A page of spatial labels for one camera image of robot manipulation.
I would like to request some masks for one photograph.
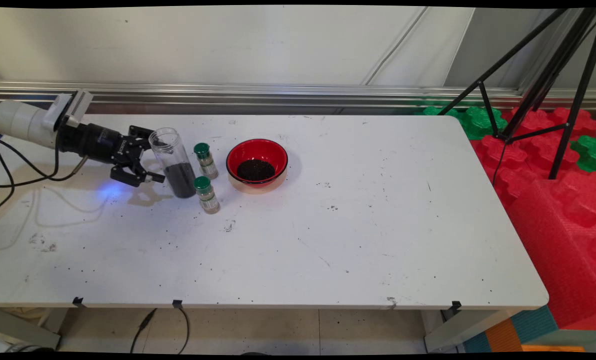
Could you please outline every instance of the spice jar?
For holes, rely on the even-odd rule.
[[[216,214],[220,210],[220,203],[214,193],[214,187],[207,176],[196,177],[193,181],[195,192],[200,198],[200,206],[207,214]]]
[[[209,152],[209,145],[204,142],[197,143],[193,147],[193,152],[200,163],[200,172],[202,175],[210,178],[211,180],[217,178],[218,169],[216,168],[216,163],[214,162],[212,153]]]

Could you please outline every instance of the black cable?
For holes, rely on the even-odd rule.
[[[151,310],[151,312],[147,314],[147,316],[145,316],[142,323],[140,323],[140,326],[138,327],[138,332],[136,332],[136,336],[133,337],[133,341],[131,342],[131,349],[129,349],[129,354],[134,353],[134,346],[136,346],[136,340],[138,339],[138,335],[140,335],[140,333],[145,328],[147,328],[147,325],[149,325],[149,322],[152,321],[152,317],[154,317],[154,313],[156,312],[156,310],[157,309]],[[189,342],[189,317],[183,309],[178,308],[178,310],[180,310],[182,315],[184,315],[184,321],[186,321],[186,338],[184,339],[184,345],[176,355],[180,355],[183,352],[183,350],[185,350],[185,348],[187,347],[187,343]]]
[[[147,316],[145,316],[145,318],[140,323],[140,327],[138,327],[138,332],[136,332],[136,336],[133,337],[133,342],[131,343],[131,349],[129,349],[129,354],[134,353],[134,346],[136,345],[136,339],[138,339],[138,335],[140,335],[141,331],[147,328],[147,325],[150,321],[152,321],[152,317],[154,317],[154,313],[156,312],[156,310],[157,309],[151,310],[151,312],[148,313]]]
[[[3,159],[3,155],[1,155],[1,151],[0,151],[0,163],[2,164],[2,167],[5,168],[5,173],[7,173],[7,177],[9,178],[9,182],[11,183],[11,191],[9,192],[7,197],[0,203],[0,207],[2,207],[3,204],[7,203],[7,200],[9,200],[12,197],[12,195],[14,195],[16,186],[14,186],[14,178],[12,176],[12,173],[10,173],[10,169],[7,167],[7,164],[5,164],[5,160]]]
[[[496,166],[496,171],[494,171],[494,177],[491,181],[492,187],[496,186],[496,174],[498,173],[498,169],[500,169],[500,164],[502,164],[502,157],[504,157],[504,155],[505,155],[506,148],[507,148],[507,142],[504,142],[504,146],[502,146],[502,153],[500,154],[500,161],[498,162],[498,165]]]
[[[6,143],[5,141],[2,141],[0,139],[0,143],[4,146],[6,146],[9,150],[13,151],[16,155],[18,155],[24,162],[26,162],[26,164],[28,164],[28,166],[31,167],[31,169],[33,169],[34,171],[36,171],[36,173],[40,174],[42,177],[40,178],[36,178],[35,180],[29,180],[29,181],[25,181],[25,182],[20,182],[18,184],[14,184],[15,187],[19,187],[22,185],[28,185],[28,184],[32,184],[32,183],[37,183],[40,182],[42,180],[51,180],[52,182],[64,182],[65,180],[68,180],[69,178],[71,178],[72,176],[76,175],[76,169],[78,169],[78,166],[76,166],[74,168],[74,170],[71,171],[71,173],[67,176],[64,177],[52,177],[53,175],[56,175],[55,173],[53,175],[47,175],[46,173],[40,171],[39,168],[37,168],[36,166],[34,166],[34,164],[29,161],[28,158],[26,158],[22,153],[20,153],[20,151],[16,150],[16,148],[14,146],[11,146],[10,144]],[[12,185],[0,185],[0,188],[10,188],[12,187]]]
[[[6,146],[7,148],[9,148],[10,150],[12,150],[14,153],[16,153],[16,155],[18,155],[24,162],[26,162],[33,170],[35,170],[36,173],[42,175],[42,177],[35,178],[34,180],[19,182],[17,184],[11,184],[11,185],[0,185],[0,188],[21,187],[23,185],[29,185],[29,184],[33,184],[33,183],[37,183],[37,182],[42,182],[42,180],[49,179],[58,173],[59,160],[58,160],[58,137],[57,136],[56,136],[56,147],[55,147],[53,171],[49,175],[47,175],[46,173],[43,173],[37,167],[35,167],[31,163],[31,161],[29,161],[28,158],[24,157],[24,155],[22,153],[20,153],[20,151],[16,150],[16,148],[14,148],[14,146],[9,145],[8,143],[2,141],[1,139],[0,139],[0,143],[2,145]]]
[[[187,346],[187,342],[189,341],[189,317],[187,316],[187,313],[182,308],[179,307],[178,310],[180,310],[180,312],[182,312],[182,315],[184,315],[184,321],[186,321],[186,339],[184,339],[184,345],[182,346],[182,348],[176,355],[180,355],[182,353],[182,351],[185,350],[185,347]]]

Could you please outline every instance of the clear plastic cylinder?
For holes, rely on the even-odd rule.
[[[191,198],[196,193],[196,176],[179,133],[170,127],[163,127],[149,135],[149,144],[174,195],[177,198]]]

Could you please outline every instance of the green bottle cap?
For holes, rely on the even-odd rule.
[[[198,191],[202,191],[207,189],[211,183],[211,180],[209,180],[207,176],[199,176],[193,180],[193,187],[195,187]]]
[[[204,142],[195,144],[193,152],[199,159],[205,159],[209,157],[209,145]]]

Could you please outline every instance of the floor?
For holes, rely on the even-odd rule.
[[[70,309],[59,351],[128,353],[151,309]],[[187,309],[190,337],[183,354],[366,355],[425,354],[425,330],[415,310]],[[186,322],[177,309],[158,309],[134,353],[175,354]]]

